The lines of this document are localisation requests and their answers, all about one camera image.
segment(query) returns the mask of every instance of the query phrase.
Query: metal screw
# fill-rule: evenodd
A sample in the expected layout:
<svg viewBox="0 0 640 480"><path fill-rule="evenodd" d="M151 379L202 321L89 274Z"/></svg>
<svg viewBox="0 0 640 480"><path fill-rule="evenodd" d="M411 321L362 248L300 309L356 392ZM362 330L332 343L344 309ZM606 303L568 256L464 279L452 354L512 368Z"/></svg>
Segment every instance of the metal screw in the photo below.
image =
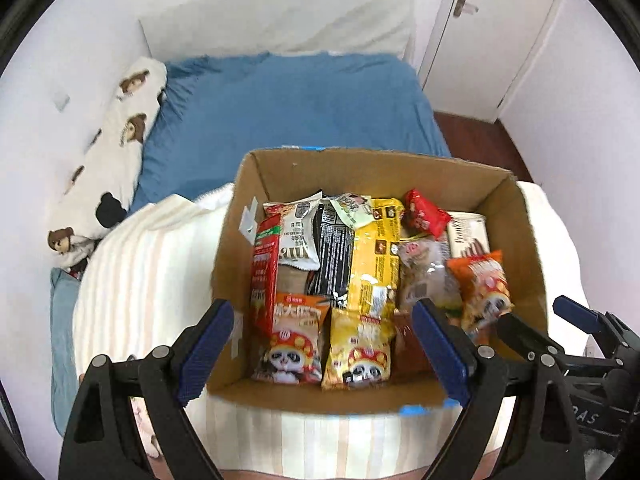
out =
<svg viewBox="0 0 640 480"><path fill-rule="evenodd" d="M104 354L97 355L96 357L91 359L91 364L96 368L101 367L106 362L107 362L107 356Z"/></svg>
<svg viewBox="0 0 640 480"><path fill-rule="evenodd" d="M548 366L549 368L551 368L554 364L556 364L556 360L553 359L549 354L542 354L540 356L540 362L543 365Z"/></svg>
<svg viewBox="0 0 640 480"><path fill-rule="evenodd" d="M162 359L163 357L167 357L169 355L170 348L167 345L156 346L152 351L151 355L156 359Z"/></svg>
<svg viewBox="0 0 640 480"><path fill-rule="evenodd" d="M478 355L485 359L491 359L495 355L495 351L490 346L482 345L478 347Z"/></svg>

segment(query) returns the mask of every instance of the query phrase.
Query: black cable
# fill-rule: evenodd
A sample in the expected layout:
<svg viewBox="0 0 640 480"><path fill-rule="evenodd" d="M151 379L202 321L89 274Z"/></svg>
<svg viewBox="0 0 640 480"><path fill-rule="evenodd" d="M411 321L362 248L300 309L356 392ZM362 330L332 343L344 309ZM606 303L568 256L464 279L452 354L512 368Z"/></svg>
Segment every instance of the black cable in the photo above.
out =
<svg viewBox="0 0 640 480"><path fill-rule="evenodd" d="M14 410L12 410L9 397L6 396L6 391L4 390L4 386L2 386L2 381L0 381L0 402L2 403L2 408L4 409L6 420L9 423L9 429L11 430L15 443L18 445L20 450L26 454L26 451L24 450L24 442L22 441L22 434L20 433L20 427L18 426L18 421L15 420Z"/></svg>

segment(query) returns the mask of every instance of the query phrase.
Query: yellow snack package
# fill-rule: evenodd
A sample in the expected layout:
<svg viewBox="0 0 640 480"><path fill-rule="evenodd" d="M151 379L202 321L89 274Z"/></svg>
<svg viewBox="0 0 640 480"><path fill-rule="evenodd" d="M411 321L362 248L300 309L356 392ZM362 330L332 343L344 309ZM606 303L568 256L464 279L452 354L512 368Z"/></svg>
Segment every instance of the yellow snack package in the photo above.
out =
<svg viewBox="0 0 640 480"><path fill-rule="evenodd" d="M332 309L331 349L322 388L353 388L388 380L390 343L395 334L394 324L388 319Z"/></svg>
<svg viewBox="0 0 640 480"><path fill-rule="evenodd" d="M389 318L398 294L398 243L404 206L396 198L374 198L371 204L374 221L355 232L346 308Z"/></svg>

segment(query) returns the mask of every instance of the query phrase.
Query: white door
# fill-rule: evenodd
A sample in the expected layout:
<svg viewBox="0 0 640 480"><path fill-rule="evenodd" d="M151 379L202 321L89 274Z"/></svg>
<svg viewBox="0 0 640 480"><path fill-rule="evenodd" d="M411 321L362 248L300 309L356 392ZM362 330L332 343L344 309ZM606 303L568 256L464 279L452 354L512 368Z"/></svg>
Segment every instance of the white door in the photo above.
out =
<svg viewBox="0 0 640 480"><path fill-rule="evenodd" d="M451 7L424 91L434 110L493 122L553 0L462 2Z"/></svg>

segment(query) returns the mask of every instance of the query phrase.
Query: white wall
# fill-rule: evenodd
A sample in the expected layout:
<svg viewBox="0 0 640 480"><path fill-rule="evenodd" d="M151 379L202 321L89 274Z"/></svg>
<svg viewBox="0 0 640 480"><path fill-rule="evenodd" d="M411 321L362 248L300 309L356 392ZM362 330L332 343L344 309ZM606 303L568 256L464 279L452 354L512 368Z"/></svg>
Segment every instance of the white wall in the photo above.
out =
<svg viewBox="0 0 640 480"><path fill-rule="evenodd" d="M0 377L32 462L57 476L62 440L50 414L49 268L45 220L100 126L119 75L148 53L136 16L185 0L56 0L0 78ZM416 0L414 65L440 0ZM63 112L53 98L68 94Z"/></svg>
<svg viewBox="0 0 640 480"><path fill-rule="evenodd" d="M580 256L590 307L640 331L640 73L588 0L564 0L502 120Z"/></svg>

